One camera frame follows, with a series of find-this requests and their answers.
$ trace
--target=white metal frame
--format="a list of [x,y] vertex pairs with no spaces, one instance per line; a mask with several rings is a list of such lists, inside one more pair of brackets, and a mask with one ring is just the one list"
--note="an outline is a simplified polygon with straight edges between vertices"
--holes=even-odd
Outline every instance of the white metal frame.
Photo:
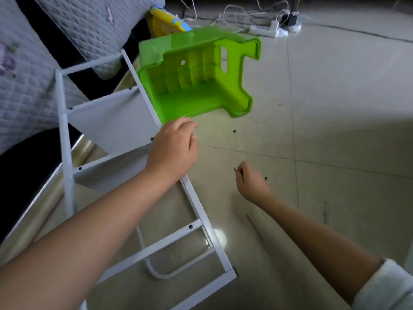
[[[63,83],[63,76],[68,75],[70,73],[74,73],[77,71],[81,71],[90,67],[95,67],[99,64],[114,61],[116,59],[119,59],[123,57],[129,67],[129,70],[135,79],[135,82],[137,84],[137,87],[134,87],[132,89],[128,90],[122,90],[117,93],[113,93],[111,95],[93,100],[91,102],[88,102],[86,104],[81,104],[73,109],[67,109],[66,107],[66,102],[65,102],[65,88],[64,88],[64,83]],[[114,54],[108,57],[103,57],[94,61],[86,62],[83,64],[75,65],[73,67],[69,67],[66,69],[57,69],[56,70],[56,88],[57,88],[57,102],[58,102],[58,112],[59,112],[59,131],[60,131],[60,142],[61,142],[61,149],[62,149],[62,165],[63,165],[63,174],[64,174],[64,186],[65,186],[65,212],[66,212],[66,217],[69,218],[70,216],[74,215],[77,212],[77,208],[75,206],[74,202],[74,183],[75,183],[75,177],[79,175],[82,172],[90,172],[90,170],[93,170],[93,167],[98,166],[101,163],[105,163],[108,161],[111,161],[112,159],[119,157],[123,154],[127,154],[128,152],[131,152],[135,150],[136,148],[132,150],[128,150],[126,152],[117,152],[117,153],[112,153],[109,154],[108,156],[101,158],[97,161],[90,162],[81,168],[73,167],[72,163],[72,158],[71,158],[71,146],[70,146],[70,140],[69,140],[69,129],[68,129],[68,115],[71,113],[76,113],[76,112],[81,112],[83,109],[90,108],[96,104],[102,104],[105,102],[111,102],[114,98],[117,98],[118,96],[121,95],[128,95],[132,93],[136,93],[137,90],[142,94],[144,102],[149,109],[150,114],[152,115],[152,119],[155,121],[158,129],[161,128],[161,121],[159,120],[155,109],[152,107],[152,103],[149,100],[149,97],[145,91],[145,89],[142,86],[141,81],[139,80],[139,77],[137,76],[136,71],[134,70],[131,61],[129,60],[126,52],[124,50],[121,50],[120,53]],[[143,167],[146,164],[146,158],[142,162],[139,167],[143,169]],[[114,276],[115,274],[125,270],[126,268],[132,266],[133,264],[145,260],[145,264],[152,276],[154,276],[157,279],[163,279],[167,280],[172,278],[173,276],[179,274],[180,272],[184,271],[185,269],[189,268],[190,266],[194,265],[195,263],[201,261],[204,259],[206,256],[216,253],[218,255],[218,258],[221,262],[221,265],[225,271],[224,274],[216,278],[214,281],[210,282],[207,284],[205,287],[200,289],[198,292],[194,293],[184,301],[180,302],[177,304],[175,307],[173,307],[173,310],[187,310],[204,300],[205,298],[209,297],[211,294],[219,290],[221,287],[224,285],[228,284],[230,281],[234,280],[237,277],[237,274],[233,267],[231,266],[224,249],[222,248],[221,244],[219,243],[219,240],[214,232],[214,229],[212,228],[212,225],[207,217],[207,214],[204,211],[204,208],[202,207],[198,196],[189,181],[189,178],[187,176],[184,176],[180,180],[184,191],[191,203],[191,206],[196,214],[197,220],[194,222],[188,224],[187,226],[177,230],[176,232],[168,235],[167,237],[159,240],[158,242],[145,247],[144,245],[144,240],[142,236],[142,232],[139,228],[137,227],[137,234],[140,239],[140,245],[141,245],[141,250],[134,255],[126,258],[125,260],[119,262],[118,264],[110,267],[109,269],[106,270],[106,272],[103,274],[101,279],[98,281],[98,283],[105,281],[106,279],[110,278],[111,276]],[[165,248],[168,245],[171,245],[175,241],[183,238],[184,236],[192,233],[195,230],[202,229],[206,240],[209,244],[209,250],[204,252],[202,255],[199,257],[193,259],[189,263],[181,266],[177,270],[173,271],[170,274],[159,274],[157,273],[153,268],[149,260],[149,256],[163,248]],[[86,301],[82,304],[80,309],[87,309]]]

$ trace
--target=forearm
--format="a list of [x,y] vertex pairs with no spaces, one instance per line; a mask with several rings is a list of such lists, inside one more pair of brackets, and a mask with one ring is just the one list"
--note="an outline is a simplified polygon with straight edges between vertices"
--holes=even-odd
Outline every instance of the forearm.
[[146,170],[0,269],[0,308],[74,309],[147,210],[173,183]]
[[258,206],[281,226],[313,266],[349,304],[379,269],[381,260],[378,257],[275,198],[264,198]]

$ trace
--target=green plastic stool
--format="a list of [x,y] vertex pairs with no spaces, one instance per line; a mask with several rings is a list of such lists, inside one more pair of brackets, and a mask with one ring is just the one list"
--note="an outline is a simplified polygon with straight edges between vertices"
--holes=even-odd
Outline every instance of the green plastic stool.
[[[221,48],[227,66],[221,68]],[[252,97],[242,88],[244,57],[258,60],[261,41],[211,26],[142,41],[138,76],[162,124],[224,108],[248,113]]]

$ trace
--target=left hand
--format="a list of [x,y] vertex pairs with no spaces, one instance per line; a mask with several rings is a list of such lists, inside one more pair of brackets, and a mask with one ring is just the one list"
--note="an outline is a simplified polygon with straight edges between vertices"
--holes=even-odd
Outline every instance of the left hand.
[[162,173],[173,182],[181,179],[198,156],[198,141],[194,134],[197,126],[189,117],[165,123],[149,148],[145,169]]

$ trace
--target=metal rack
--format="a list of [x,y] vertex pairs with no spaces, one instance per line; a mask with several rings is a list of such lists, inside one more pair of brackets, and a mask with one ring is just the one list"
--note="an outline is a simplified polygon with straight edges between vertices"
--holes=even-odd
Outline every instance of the metal rack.
[[[125,59],[137,86],[67,109],[63,76],[121,57]],[[161,122],[124,50],[121,50],[118,54],[63,70],[57,69],[55,75],[65,186],[65,214],[66,218],[69,218],[78,211],[74,202],[75,183],[106,193],[144,169],[147,149],[151,138],[161,128]],[[76,127],[87,138],[106,151],[108,155],[83,166],[74,167],[71,157],[68,123]],[[189,178],[184,176],[180,182],[197,219],[148,247],[145,247],[142,232],[137,226],[141,250],[107,269],[98,284],[142,260],[145,260],[148,271],[152,276],[168,280],[208,255],[216,253],[225,273],[172,308],[174,310],[186,310],[237,277]],[[149,259],[151,254],[198,229],[202,229],[204,232],[209,250],[170,274],[159,274],[153,269]],[[82,304],[81,309],[87,309],[86,301]]]

